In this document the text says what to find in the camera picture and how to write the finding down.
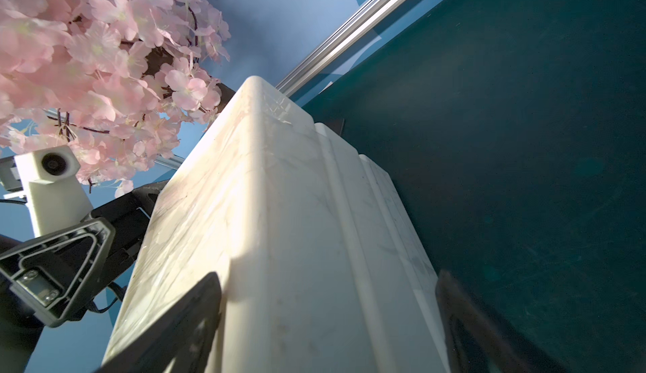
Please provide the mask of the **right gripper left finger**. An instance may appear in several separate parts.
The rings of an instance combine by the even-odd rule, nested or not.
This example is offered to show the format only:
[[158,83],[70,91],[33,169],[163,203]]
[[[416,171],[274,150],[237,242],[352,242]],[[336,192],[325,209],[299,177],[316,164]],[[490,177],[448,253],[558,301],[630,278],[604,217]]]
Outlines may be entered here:
[[99,372],[204,372],[220,323],[222,290],[208,273]]

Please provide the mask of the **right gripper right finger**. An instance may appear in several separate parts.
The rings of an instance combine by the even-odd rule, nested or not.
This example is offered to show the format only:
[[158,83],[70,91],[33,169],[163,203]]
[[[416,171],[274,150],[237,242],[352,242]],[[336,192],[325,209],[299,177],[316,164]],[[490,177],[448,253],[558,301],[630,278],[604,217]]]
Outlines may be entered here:
[[436,298],[450,371],[568,371],[447,270],[438,275]]

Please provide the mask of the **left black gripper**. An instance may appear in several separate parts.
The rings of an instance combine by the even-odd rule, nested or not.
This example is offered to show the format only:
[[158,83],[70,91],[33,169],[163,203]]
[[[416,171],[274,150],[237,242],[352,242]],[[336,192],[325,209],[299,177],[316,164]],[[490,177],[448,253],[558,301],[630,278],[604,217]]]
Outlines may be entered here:
[[123,300],[126,288],[116,280],[136,262],[166,185],[145,184],[93,209],[85,222],[2,253],[10,291],[51,328],[76,317],[106,288]]

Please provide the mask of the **white three-drawer cabinet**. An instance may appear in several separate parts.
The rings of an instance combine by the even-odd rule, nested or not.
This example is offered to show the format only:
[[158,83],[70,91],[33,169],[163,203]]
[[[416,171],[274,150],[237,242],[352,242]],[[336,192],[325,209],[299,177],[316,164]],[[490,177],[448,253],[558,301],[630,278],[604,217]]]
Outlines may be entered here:
[[161,192],[106,358],[208,273],[213,372],[446,372],[437,274],[390,176],[248,78]]

